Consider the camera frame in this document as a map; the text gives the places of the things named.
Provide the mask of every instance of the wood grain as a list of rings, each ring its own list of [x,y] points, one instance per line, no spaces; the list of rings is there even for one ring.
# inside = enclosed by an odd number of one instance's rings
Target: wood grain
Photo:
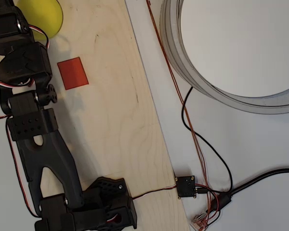
[[[124,178],[132,196],[174,184],[174,175],[124,0],[61,0],[64,22],[49,58],[60,132],[85,190],[97,177]],[[80,57],[89,85],[65,90],[57,63]],[[62,192],[50,170],[44,196]],[[135,201],[138,230],[187,231],[176,190]]]

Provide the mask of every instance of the black cable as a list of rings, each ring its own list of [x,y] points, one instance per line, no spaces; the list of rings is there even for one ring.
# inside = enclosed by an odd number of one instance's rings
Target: black cable
[[[190,131],[192,131],[192,130],[191,130],[190,127],[186,124],[185,119],[184,119],[184,109],[185,109],[185,105],[186,105],[188,96],[189,96],[189,94],[192,92],[192,89],[193,89],[193,87],[191,87],[191,88],[189,89],[189,91],[188,91],[188,93],[187,93],[187,95],[186,95],[186,97],[185,97],[185,99],[184,99],[184,103],[183,103],[183,105],[182,105],[182,110],[181,110],[182,122],[183,122],[184,126],[185,126],[188,130],[190,130]],[[229,190],[226,191],[226,192],[221,192],[221,191],[216,191],[216,190],[210,190],[210,192],[215,192],[215,193],[230,193],[230,192],[232,191],[232,188],[233,188],[233,179],[232,179],[232,174],[231,174],[231,171],[230,171],[227,163],[223,160],[223,158],[218,154],[218,152],[213,148],[213,146],[212,146],[205,138],[203,138],[200,134],[198,134],[198,133],[195,132],[195,131],[194,131],[194,133],[195,133],[195,135],[197,135],[199,138],[201,138],[201,139],[215,152],[215,154],[218,156],[218,158],[219,158],[219,159],[222,161],[222,163],[225,165],[225,167],[226,167],[226,169],[227,169],[227,171],[228,171],[228,173],[229,173],[229,178],[230,178],[230,188],[229,188]]]
[[[27,202],[27,199],[26,199],[26,195],[25,195],[25,190],[22,186],[22,183],[20,182],[20,176],[19,176],[19,173],[18,173],[18,167],[17,167],[17,162],[16,162],[16,158],[15,158],[15,154],[14,154],[14,150],[13,150],[13,147],[12,147],[12,142],[11,142],[11,139],[10,139],[10,136],[9,136],[9,129],[8,129],[8,118],[10,118],[11,115],[9,115],[6,119],[6,122],[5,122],[5,131],[6,131],[6,135],[7,135],[7,138],[8,138],[8,141],[9,141],[9,146],[10,146],[10,149],[11,149],[11,152],[12,152],[12,156],[13,156],[13,161],[14,161],[14,165],[15,165],[15,169],[16,169],[16,174],[17,174],[17,179],[18,179],[18,183],[19,183],[19,186],[21,188],[21,192],[22,192],[22,195],[23,195],[23,198],[24,198],[24,201],[25,201],[25,204],[26,204],[26,207],[29,211],[29,213],[34,216],[35,218],[39,218],[39,216],[35,215],[32,213],[29,205],[28,205],[28,202]]]
[[[246,182],[245,184],[242,184],[238,187],[236,187],[235,189],[233,189],[231,191],[231,195],[233,196],[234,194],[248,188],[249,186],[265,179],[265,178],[268,178],[270,176],[273,176],[273,175],[277,175],[277,174],[282,174],[282,173],[289,173],[289,168],[281,168],[281,169],[276,169],[276,170],[272,170],[272,171],[269,171],[269,172],[266,172],[266,173],[263,173],[261,174],[260,176],[257,176],[256,178],[254,179],[251,179],[250,181]]]
[[[217,218],[215,218],[214,221],[212,221],[210,224],[208,224],[208,225],[207,225],[207,228],[208,228],[211,224],[213,224],[214,222],[216,222],[216,221],[218,220],[218,218],[220,218],[220,215],[221,215],[221,211],[218,211],[218,216],[217,216]]]

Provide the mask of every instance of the metal ring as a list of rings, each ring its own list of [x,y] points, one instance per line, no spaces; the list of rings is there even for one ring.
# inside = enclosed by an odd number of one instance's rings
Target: metal ring
[[[164,0],[160,16],[161,39],[168,59],[178,74],[195,89],[233,108],[258,114],[289,113],[289,89],[266,97],[241,97],[212,86],[189,60],[181,36],[183,0]]]

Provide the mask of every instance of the black wire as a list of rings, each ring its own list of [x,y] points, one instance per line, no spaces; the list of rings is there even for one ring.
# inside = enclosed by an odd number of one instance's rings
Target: black wire
[[[235,189],[233,189],[231,191],[231,195],[234,195],[265,178],[268,178],[270,176],[277,175],[277,174],[282,174],[282,173],[289,173],[289,168],[281,168],[281,169],[276,169],[276,170],[263,173],[260,176],[257,176],[256,178],[246,182],[245,184],[242,184],[241,186],[238,186]]]
[[[35,215],[32,213],[31,209],[29,208],[29,205],[26,203],[26,196],[25,196],[25,192],[24,192],[24,189],[22,188],[22,184],[20,182],[20,176],[18,175],[18,171],[17,171],[17,163],[16,163],[16,157],[14,155],[14,150],[13,150],[13,147],[12,147],[12,143],[11,143],[11,140],[10,140],[10,136],[9,136],[9,129],[8,129],[8,119],[11,117],[11,115],[9,115],[5,121],[5,131],[6,131],[6,135],[7,135],[7,138],[8,138],[8,141],[9,141],[9,146],[10,146],[10,149],[11,149],[11,152],[12,152],[12,155],[13,155],[13,161],[14,161],[14,166],[15,166],[15,169],[16,169],[16,174],[17,174],[17,180],[18,180],[18,183],[19,183],[19,186],[21,188],[21,193],[23,195],[23,198],[24,198],[24,201],[25,201],[25,204],[26,204],[26,207],[29,211],[29,213],[34,216],[35,218],[39,218],[39,216]]]
[[[176,188],[176,186],[173,187],[173,188],[170,188],[170,189],[157,189],[157,190],[148,191],[148,192],[143,193],[143,194],[141,194],[141,195],[139,195],[139,196],[133,197],[132,199],[133,199],[133,200],[136,200],[136,199],[138,199],[139,197],[142,197],[143,195],[146,195],[146,194],[149,194],[149,193],[154,193],[154,192],[158,192],[158,191],[162,191],[162,190],[172,190],[172,189],[175,189],[175,188]]]
[[[213,224],[214,222],[216,222],[216,221],[218,220],[218,218],[220,218],[220,215],[221,215],[221,211],[218,211],[218,216],[217,216],[217,218],[215,218],[214,221],[212,221],[210,224],[208,224],[208,225],[207,225],[207,228],[208,228],[211,224]]]
[[[183,106],[182,106],[182,110],[181,110],[181,117],[182,117],[182,122],[184,124],[184,126],[191,131],[190,127],[186,124],[185,122],[185,118],[184,118],[184,109],[185,109],[185,105],[186,105],[186,102],[187,102],[187,99],[188,99],[188,96],[189,94],[192,92],[192,89],[193,87],[191,87],[185,97],[185,100],[184,100],[184,103],[183,103]],[[197,132],[195,132],[195,135],[197,135],[199,138],[201,138],[214,152],[215,154],[218,156],[218,158],[222,161],[222,163],[225,165],[228,173],[229,173],[229,178],[230,178],[230,188],[228,191],[226,192],[221,192],[221,191],[216,191],[216,190],[210,190],[210,192],[215,192],[215,193],[230,193],[232,191],[232,188],[233,188],[233,179],[232,179],[232,174],[231,174],[231,171],[227,165],[227,163],[223,160],[223,158],[218,154],[218,152],[213,148],[213,146],[205,139],[203,138],[200,134],[198,134]]]

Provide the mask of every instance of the red foam block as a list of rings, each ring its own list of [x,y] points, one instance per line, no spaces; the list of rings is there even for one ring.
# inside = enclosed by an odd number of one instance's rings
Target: red foam block
[[[58,63],[66,90],[89,84],[79,57]]]

